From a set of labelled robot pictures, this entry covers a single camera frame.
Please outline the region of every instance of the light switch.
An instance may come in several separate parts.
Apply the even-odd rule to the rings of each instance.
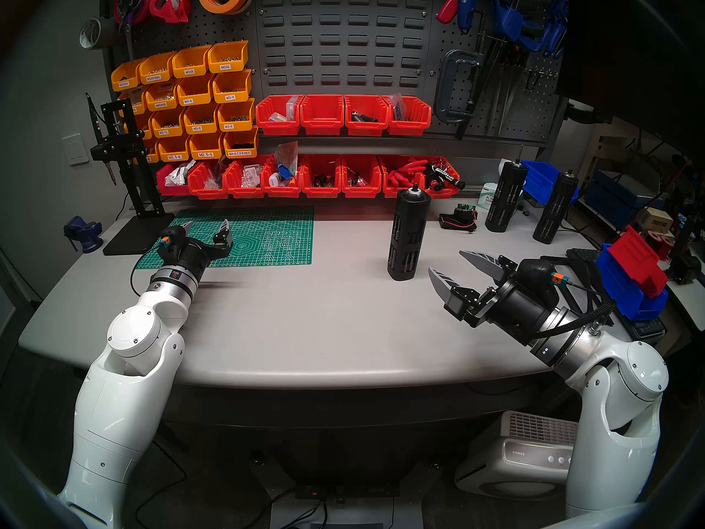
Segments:
[[[66,153],[69,164],[81,164],[90,161],[80,134],[62,138],[61,141],[63,142],[63,151]]]

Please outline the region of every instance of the black stand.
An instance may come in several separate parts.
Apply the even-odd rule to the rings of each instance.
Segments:
[[[100,123],[90,97],[88,97],[88,107],[98,142],[98,145],[90,150],[91,157],[104,163],[117,162],[120,168],[120,177],[128,189],[128,194],[137,214],[103,248],[103,254],[144,254],[154,245],[159,232],[166,228],[174,218],[173,214],[164,212],[159,192],[156,190],[154,181],[151,178],[150,166],[146,159],[147,149],[144,142],[142,142],[145,133],[137,128],[137,122],[135,121],[134,113],[132,113],[132,106],[129,100],[123,99],[108,102],[100,107],[108,128],[108,136],[105,138],[100,132]],[[125,118],[125,124],[128,128],[126,133],[115,117],[115,114],[119,111],[122,111]],[[137,190],[135,182],[135,173],[132,170],[132,163],[135,160],[144,179],[144,189],[147,191],[153,210],[145,210],[145,206],[142,204],[142,197]]]

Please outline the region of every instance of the cardboard box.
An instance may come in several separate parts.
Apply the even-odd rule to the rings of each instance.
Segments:
[[[647,208],[642,212],[637,222],[644,231],[666,233],[673,223],[673,218],[663,210]]]

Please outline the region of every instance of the wall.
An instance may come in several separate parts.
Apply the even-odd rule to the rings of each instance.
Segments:
[[[98,7],[99,0],[44,0],[0,64],[0,247],[42,297],[80,255],[63,225],[79,214],[107,228],[126,193],[102,162],[68,166],[61,143],[80,133],[89,150],[95,137],[84,93],[96,105],[110,98],[101,52],[78,44]]]

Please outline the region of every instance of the red storage bin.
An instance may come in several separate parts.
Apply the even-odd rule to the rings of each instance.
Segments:
[[[299,155],[301,190],[307,197],[335,198],[340,193],[340,155]],[[319,174],[333,177],[332,188],[317,188],[313,179]]]
[[[208,179],[208,170],[218,166],[217,161],[198,161],[188,174],[188,190],[191,195],[199,199],[227,199],[228,192],[221,189],[205,189],[203,186]]]
[[[402,96],[406,105],[407,121],[394,121],[394,110],[389,104],[389,127],[387,132],[393,135],[421,136],[431,126],[431,107],[415,96]]]
[[[351,113],[374,117],[379,123],[353,121]],[[382,136],[382,131],[389,124],[389,105],[377,95],[345,95],[345,125],[351,136]]]
[[[348,168],[360,174],[368,185],[350,187]],[[382,176],[379,172],[376,155],[340,155],[340,176],[343,193],[351,198],[373,198],[382,189]]]
[[[379,159],[379,164],[382,167],[382,190],[384,191],[385,197],[395,198],[400,189],[408,189],[403,187],[395,187],[387,179],[387,175],[389,175],[389,172],[393,170],[400,169],[405,164],[416,161],[417,159],[415,157],[412,157],[411,155],[377,155],[377,159]],[[414,175],[412,183],[418,183],[419,187],[424,189],[426,187],[425,180],[426,178],[424,174],[422,172],[417,172]]]
[[[257,199],[264,196],[262,189],[262,172],[259,173],[259,188],[242,188],[243,168],[246,164],[261,164],[262,169],[265,164],[273,166],[273,155],[257,155],[251,159],[236,159],[223,174],[223,187],[233,197],[237,199]]]
[[[460,180],[460,174],[457,173],[453,166],[443,156],[413,155],[412,158],[414,161],[427,160],[429,163],[433,164],[434,166],[438,166],[438,168],[440,169],[445,169],[447,167],[448,174],[450,174],[453,178],[457,178],[458,180]],[[424,176],[423,189],[426,193],[431,195],[432,199],[450,199],[459,191],[458,188],[456,188],[453,184],[449,182],[446,182],[445,188],[441,189],[440,191],[433,191],[430,186],[426,186],[426,176]]]
[[[342,95],[308,95],[300,113],[306,134],[337,136],[345,123],[345,102]]]
[[[658,266],[658,255],[632,226],[607,250],[649,299],[655,299],[666,286],[668,278]]]
[[[298,96],[294,104],[293,121],[270,121],[274,112],[286,117],[286,103],[292,96]],[[299,133],[299,107],[303,95],[271,95],[262,100],[255,109],[257,125],[267,136],[296,136]]]
[[[173,197],[174,195],[190,195],[187,185],[167,185],[164,183],[164,179],[174,172],[179,166],[183,166],[185,163],[179,164],[165,164],[161,169],[156,171],[156,187],[159,192],[164,195],[164,197]]]
[[[269,185],[269,177],[272,175],[272,172],[276,171],[274,156],[272,155],[271,157],[272,159],[267,161],[262,168],[262,172],[259,173],[259,185],[261,185],[262,189],[264,189],[264,192],[267,193],[269,197],[298,197],[299,193],[301,193],[300,178],[292,176],[288,187],[285,188],[273,188]],[[297,176],[300,175],[301,166],[298,166]]]

